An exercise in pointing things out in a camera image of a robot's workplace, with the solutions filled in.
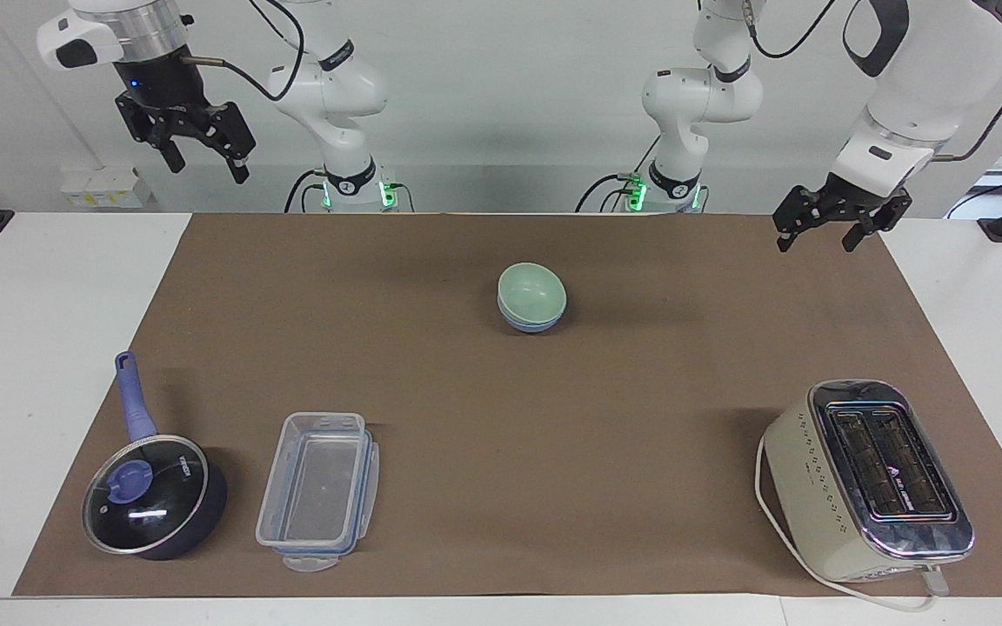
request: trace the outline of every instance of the pot handle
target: pot handle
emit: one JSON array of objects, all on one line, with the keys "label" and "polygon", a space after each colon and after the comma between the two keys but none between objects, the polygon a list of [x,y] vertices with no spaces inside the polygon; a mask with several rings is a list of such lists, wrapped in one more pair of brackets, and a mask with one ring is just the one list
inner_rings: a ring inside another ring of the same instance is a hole
[{"label": "pot handle", "polygon": [[122,400],[122,417],[126,420],[130,441],[156,435],[156,427],[146,410],[146,400],[141,395],[138,364],[133,353],[115,357],[115,381],[118,381],[118,397]]}]

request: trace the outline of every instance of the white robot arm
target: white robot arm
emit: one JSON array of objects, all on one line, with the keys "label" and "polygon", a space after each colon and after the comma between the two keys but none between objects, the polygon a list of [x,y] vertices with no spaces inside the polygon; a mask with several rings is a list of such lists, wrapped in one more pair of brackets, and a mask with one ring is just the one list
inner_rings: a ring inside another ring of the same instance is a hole
[{"label": "white robot arm", "polygon": [[[389,102],[385,80],[354,52],[334,0],[284,0],[304,29],[304,48],[315,59],[306,62],[294,86],[278,104],[309,129],[320,145],[327,171],[326,200],[335,210],[381,211],[394,202],[386,181],[355,117],[377,115]],[[295,28],[286,32],[299,46]],[[270,88],[286,86],[289,71],[276,68]]]},{"label": "white robot arm", "polygon": [[[764,1],[755,3],[760,15]],[[760,110],[764,87],[752,69],[742,0],[704,0],[695,48],[710,67],[656,71],[643,89],[644,111],[660,130],[656,157],[642,170],[644,208],[684,210],[698,183],[708,139],[698,122],[743,122]]]},{"label": "white robot arm", "polygon": [[[862,19],[879,35],[858,49]],[[894,227],[911,205],[903,183],[1002,78],[1002,0],[870,0],[856,5],[844,39],[876,90],[825,185],[795,187],[773,214],[784,252],[827,221],[858,221],[843,241],[850,252]]]},{"label": "white robot arm", "polygon": [[113,63],[126,90],[115,98],[136,141],[183,169],[174,135],[197,139],[226,160],[235,182],[249,177],[256,142],[237,104],[212,106],[190,56],[186,25],[174,0],[69,0],[69,10],[41,25],[36,46],[49,67],[68,70]]}]

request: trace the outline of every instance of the clear food storage container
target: clear food storage container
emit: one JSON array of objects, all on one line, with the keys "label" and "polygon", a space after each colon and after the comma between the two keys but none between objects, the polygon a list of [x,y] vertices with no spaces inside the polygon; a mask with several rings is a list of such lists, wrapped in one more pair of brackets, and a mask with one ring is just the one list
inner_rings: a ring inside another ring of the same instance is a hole
[{"label": "clear food storage container", "polygon": [[290,416],[262,500],[258,543],[274,548],[290,570],[334,566],[366,537],[378,467],[378,445],[362,416]]}]

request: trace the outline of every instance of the green bowl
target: green bowl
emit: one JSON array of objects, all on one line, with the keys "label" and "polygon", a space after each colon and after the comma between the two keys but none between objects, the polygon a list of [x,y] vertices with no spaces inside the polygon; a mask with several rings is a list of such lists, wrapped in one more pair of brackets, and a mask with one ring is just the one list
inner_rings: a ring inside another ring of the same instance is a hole
[{"label": "green bowl", "polygon": [[567,308],[567,289],[546,266],[518,262],[501,273],[498,305],[502,314],[522,324],[549,325]]}]

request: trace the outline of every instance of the table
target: table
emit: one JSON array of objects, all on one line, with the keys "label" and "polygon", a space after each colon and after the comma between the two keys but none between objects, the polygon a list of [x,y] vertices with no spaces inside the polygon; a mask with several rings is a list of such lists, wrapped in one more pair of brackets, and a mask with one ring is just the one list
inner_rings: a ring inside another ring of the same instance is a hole
[{"label": "table", "polygon": [[[950,598],[918,616],[747,595],[8,599],[111,384],[110,356],[130,344],[188,219],[22,213],[0,234],[0,623],[1002,622],[991,598]],[[904,220],[887,244],[1002,445],[1002,246],[971,222],[924,219]]]}]

